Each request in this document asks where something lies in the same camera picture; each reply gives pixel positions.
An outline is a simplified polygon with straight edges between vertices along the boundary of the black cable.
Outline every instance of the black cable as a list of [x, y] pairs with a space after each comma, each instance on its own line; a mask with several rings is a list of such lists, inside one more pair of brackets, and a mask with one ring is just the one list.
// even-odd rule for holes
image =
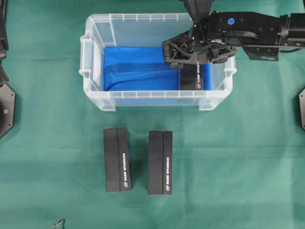
[[280, 50], [280, 53], [293, 53], [293, 52], [297, 52], [297, 51], [300, 51], [300, 50], [302, 50], [302, 49]]
[[[198, 6], [197, 6], [197, 0], [195, 0], [195, 7], [196, 7], [197, 15], [199, 16], [199, 11], [198, 11]], [[202, 25], [201, 25], [201, 21], [199, 20], [199, 18], [197, 18], [197, 20], [198, 20], [199, 30], [200, 30], [200, 33], [201, 33], [201, 36], [202, 36], [203, 40], [204, 40], [206, 43], [211, 44], [211, 42], [209, 42], [209, 41], [205, 38], [205, 35], [204, 35], [204, 32], [203, 32], [203, 28], [202, 28]]]

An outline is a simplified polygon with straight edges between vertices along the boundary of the black rectangular box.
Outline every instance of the black rectangular box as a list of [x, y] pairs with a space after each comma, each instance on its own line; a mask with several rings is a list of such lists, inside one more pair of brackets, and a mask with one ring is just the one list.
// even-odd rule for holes
[[173, 176], [173, 133], [149, 132], [148, 194], [171, 195]]
[[203, 90], [203, 68], [201, 64], [184, 64], [180, 70], [180, 91]]
[[126, 128], [104, 129], [106, 192], [132, 188], [129, 133]]

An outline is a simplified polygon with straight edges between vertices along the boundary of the green tablecloth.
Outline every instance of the green tablecloth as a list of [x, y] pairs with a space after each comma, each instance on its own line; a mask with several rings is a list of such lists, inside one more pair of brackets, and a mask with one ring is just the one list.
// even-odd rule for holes
[[[274, 16], [301, 0], [216, 0], [218, 11]], [[236, 55], [232, 94], [198, 107], [100, 111], [84, 94], [80, 37], [93, 13], [185, 12], [176, 0], [9, 0], [3, 66], [17, 94], [15, 126], [0, 140], [0, 227], [51, 229], [305, 227], [305, 132], [298, 94], [305, 52], [280, 62]], [[130, 131], [134, 188], [104, 187], [106, 127]], [[149, 130], [174, 134], [173, 195], [147, 195]]]

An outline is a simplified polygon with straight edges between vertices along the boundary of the black bracket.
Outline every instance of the black bracket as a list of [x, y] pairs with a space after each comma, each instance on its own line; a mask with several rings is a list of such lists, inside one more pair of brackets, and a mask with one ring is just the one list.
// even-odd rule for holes
[[300, 93], [302, 128], [305, 130], [305, 89]]
[[14, 125], [15, 93], [7, 84], [0, 87], [0, 138]]

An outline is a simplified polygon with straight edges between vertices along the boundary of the cable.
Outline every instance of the cable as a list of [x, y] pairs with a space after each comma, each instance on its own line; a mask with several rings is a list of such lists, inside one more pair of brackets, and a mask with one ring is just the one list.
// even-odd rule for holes
[[59, 220], [57, 223], [53, 223], [53, 229], [56, 229], [60, 224], [61, 224], [61, 228], [65, 229], [65, 219], [61, 219]]
[[300, 50], [302, 50], [302, 49], [280, 50], [280, 53], [293, 53], [293, 52], [297, 52], [297, 51], [300, 51]]

